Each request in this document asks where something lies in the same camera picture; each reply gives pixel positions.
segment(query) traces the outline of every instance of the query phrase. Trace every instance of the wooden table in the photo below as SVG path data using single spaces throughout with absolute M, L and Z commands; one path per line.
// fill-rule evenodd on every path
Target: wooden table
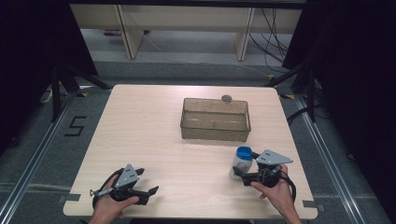
M 184 98 L 219 99 L 228 94 L 248 102 L 251 132 L 246 143 L 182 139 Z M 116 170 L 131 163 L 145 173 L 135 189 L 160 186 L 147 205 L 132 205 L 126 217 L 153 218 L 282 218 L 260 193 L 228 176 L 233 155 L 240 146 L 262 153 L 266 148 L 294 159 L 288 164 L 297 187 L 296 208 L 303 219 L 318 215 L 299 155 L 277 93 L 272 88 L 215 86 L 117 85 L 93 135 L 71 194 L 68 216 L 90 216 L 90 189 L 99 189 Z M 253 162 L 250 172 L 257 171 Z

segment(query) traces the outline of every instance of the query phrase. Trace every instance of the hand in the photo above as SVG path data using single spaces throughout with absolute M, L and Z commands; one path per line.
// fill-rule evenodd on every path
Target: hand
M 285 164 L 280 164 L 280 170 L 282 175 L 288 174 L 288 167 Z M 290 186 L 284 179 L 279 179 L 277 185 L 272 188 L 267 188 L 263 184 L 254 181 L 250 183 L 250 186 L 262 193 L 260 199 L 268 198 L 274 208 L 288 223 L 302 223 L 291 198 Z
M 111 188 L 117 175 L 114 175 L 105 186 L 105 189 Z M 139 198 L 134 196 L 122 202 L 114 201 L 110 195 L 106 194 L 100 197 L 94 208 L 90 224 L 109 224 L 116 217 L 123 218 L 122 210 L 134 203 L 139 202 Z

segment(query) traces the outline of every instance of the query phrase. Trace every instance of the wire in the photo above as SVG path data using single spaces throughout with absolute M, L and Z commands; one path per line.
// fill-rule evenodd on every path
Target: wire
M 160 52 L 163 52 L 162 49 L 160 49 L 157 45 L 155 45 L 148 37 L 145 36 L 145 33 L 141 31 L 141 29 L 139 29 L 139 26 L 137 25 L 137 23 L 134 21 L 134 18 L 132 17 L 132 13 L 129 12 L 127 6 L 125 5 L 121 5 L 121 8 L 123 10 L 126 11 L 126 14 L 129 16 L 129 18 L 131 19 L 132 23 L 134 24 L 134 27 L 137 28 L 137 32 L 139 34 L 142 35 L 143 38 L 145 38 L 154 48 L 156 48 L 157 50 L 159 50 Z
M 261 33 L 261 35 L 262 35 L 262 38 L 266 41 L 266 42 L 269 42 L 270 43 L 270 45 L 272 45 L 273 47 L 275 47 L 275 48 L 279 48 L 279 46 L 278 45 L 275 45 L 275 44 L 273 44 L 272 42 L 270 42 L 268 39 L 267 39 L 267 37 L 265 37 L 262 33 Z
M 314 108 L 320 107 L 322 104 L 314 105 Z M 287 119 L 289 126 L 293 123 L 294 119 L 297 118 L 299 115 L 303 114 L 304 112 L 308 112 L 308 107 L 304 107 L 303 109 L 295 112 L 294 114 L 290 115 Z
M 279 59 L 278 57 L 275 56 L 275 54 L 273 54 L 273 53 L 271 53 L 270 51 L 267 50 L 268 44 L 267 44 L 267 47 L 264 48 L 264 47 L 261 46 L 259 43 L 257 43 L 257 41 L 253 38 L 253 36 L 252 36 L 251 34 L 249 34 L 249 36 L 250 36 L 251 40 L 253 41 L 253 43 L 254 43 L 260 50 L 262 50 L 262 51 L 264 52 L 264 61 L 265 61 L 265 65 L 266 65 L 269 69 L 273 70 L 274 72 L 286 73 L 286 72 L 284 72 L 284 71 L 276 70 L 276 69 L 272 68 L 272 67 L 268 64 L 268 62 L 267 62 L 267 54 L 270 55 L 271 57 L 273 57 L 274 59 L 276 59 L 277 61 L 279 61 L 280 63 L 283 63 L 283 60 Z
M 283 172 L 283 171 L 280 171 L 280 172 L 283 173 L 284 175 L 286 175 L 286 177 L 280 175 L 279 178 L 281 178 L 281 179 L 285 180 L 286 182 L 288 182 L 288 184 L 290 185 L 290 188 L 291 188 L 291 198 L 293 199 L 293 202 L 295 202 L 296 201 L 296 196 L 297 196 L 297 188 L 294 185 L 293 181 L 291 181 L 291 179 L 289 178 L 289 176 L 285 172 Z
M 267 17 L 265 16 L 265 12 L 262 8 L 262 15 L 264 16 L 265 20 L 267 21 L 268 27 L 271 30 L 271 34 L 274 36 L 274 38 L 276 39 L 276 43 L 278 47 L 283 47 L 285 50 L 288 49 L 288 47 L 286 47 L 284 44 L 282 44 L 279 39 L 277 38 L 277 33 L 276 33 L 276 9 L 273 8 L 273 26 L 271 27 L 270 22 L 268 21 Z
M 276 9 L 273 8 L 272 11 L 273 11 L 273 28 L 271 30 L 271 34 L 274 36 L 274 39 L 276 40 L 280 56 L 282 57 L 283 60 L 285 60 L 285 53 L 283 52 L 283 50 L 281 50 L 279 44 L 280 41 L 277 39 L 277 35 L 276 35 Z
M 280 171 L 280 173 L 284 174 L 286 178 L 289 178 L 288 174 L 286 174 L 284 171 Z
M 275 23 L 275 21 L 276 21 L 276 9 L 275 9 L 275 8 L 273 9 L 273 14 L 274 14 L 274 26 L 273 26 L 273 27 L 274 27 L 274 31 L 273 31 L 274 37 L 275 37 L 275 39 L 276 39 L 276 43 L 277 43 L 277 45 L 278 45 L 279 50 L 281 50 L 281 53 L 282 53 L 284 56 L 286 56 L 286 53 L 284 52 L 284 50 L 287 51 L 287 50 L 288 50 L 288 47 L 286 47 L 285 45 L 283 45 L 282 42 L 280 42 L 280 40 L 277 38 L 276 23 Z

